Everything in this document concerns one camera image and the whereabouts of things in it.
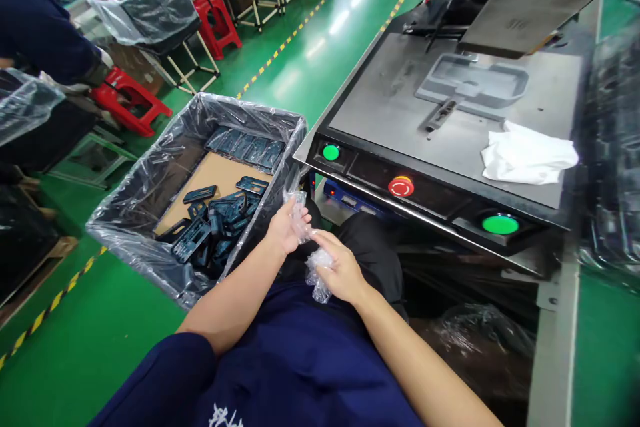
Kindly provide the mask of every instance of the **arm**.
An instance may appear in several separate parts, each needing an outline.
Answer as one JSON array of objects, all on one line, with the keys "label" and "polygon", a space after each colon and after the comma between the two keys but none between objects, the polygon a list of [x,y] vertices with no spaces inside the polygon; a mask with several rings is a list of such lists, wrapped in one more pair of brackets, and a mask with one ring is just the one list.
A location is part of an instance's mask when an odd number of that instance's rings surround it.
[{"label": "arm", "polygon": [[[294,199],[271,219],[267,234],[231,274],[200,299],[180,325],[178,332],[205,337],[216,355],[233,347],[255,318],[287,254],[298,246],[291,229]],[[307,209],[302,211],[311,221]]]},{"label": "arm", "polygon": [[502,424],[452,369],[371,287],[351,251],[333,234],[312,237],[333,258],[318,274],[331,292],[358,311],[382,359],[418,417],[429,427],[498,427]]}]

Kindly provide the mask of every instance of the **ultrasonic welding machine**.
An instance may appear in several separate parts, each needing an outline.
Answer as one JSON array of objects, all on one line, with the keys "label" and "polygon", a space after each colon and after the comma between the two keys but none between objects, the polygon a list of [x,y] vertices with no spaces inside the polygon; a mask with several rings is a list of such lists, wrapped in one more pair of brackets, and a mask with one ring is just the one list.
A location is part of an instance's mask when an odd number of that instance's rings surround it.
[{"label": "ultrasonic welding machine", "polygon": [[504,119],[578,140],[594,38],[575,16],[590,1],[422,2],[373,40],[295,158],[545,276],[540,247],[575,222],[579,166],[547,185],[492,181],[481,151]]}]

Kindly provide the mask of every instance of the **blue uniform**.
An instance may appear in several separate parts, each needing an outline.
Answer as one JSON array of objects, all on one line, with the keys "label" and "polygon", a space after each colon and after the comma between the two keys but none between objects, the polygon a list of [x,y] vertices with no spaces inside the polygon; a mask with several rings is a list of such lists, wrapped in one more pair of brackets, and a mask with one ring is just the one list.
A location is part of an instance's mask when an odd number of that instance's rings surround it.
[{"label": "blue uniform", "polygon": [[273,286],[220,358],[197,334],[165,338],[90,425],[421,426],[371,340],[312,289]]},{"label": "blue uniform", "polygon": [[0,58],[22,55],[63,85],[77,83],[100,58],[54,0],[0,0],[0,12]]}]

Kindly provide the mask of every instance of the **green button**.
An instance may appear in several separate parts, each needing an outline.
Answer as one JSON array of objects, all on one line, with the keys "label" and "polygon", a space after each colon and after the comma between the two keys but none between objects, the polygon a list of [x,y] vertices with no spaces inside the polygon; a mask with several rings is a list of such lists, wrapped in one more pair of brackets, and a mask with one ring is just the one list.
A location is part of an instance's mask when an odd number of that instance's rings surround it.
[{"label": "green button", "polygon": [[515,218],[506,216],[491,216],[482,221],[482,228],[497,235],[509,235],[517,232],[520,224]]},{"label": "green button", "polygon": [[340,156],[340,149],[335,145],[327,145],[322,149],[322,156],[329,161],[334,161]]}]

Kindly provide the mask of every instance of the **white rag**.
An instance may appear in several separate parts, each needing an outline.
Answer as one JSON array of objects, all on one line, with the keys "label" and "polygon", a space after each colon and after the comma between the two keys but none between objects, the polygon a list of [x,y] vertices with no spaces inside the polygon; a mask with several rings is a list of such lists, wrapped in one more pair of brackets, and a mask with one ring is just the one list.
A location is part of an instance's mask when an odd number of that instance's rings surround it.
[{"label": "white rag", "polygon": [[531,185],[557,183],[561,171],[578,163],[572,141],[549,137],[508,120],[503,129],[504,133],[489,132],[489,147],[482,151],[485,178]]}]

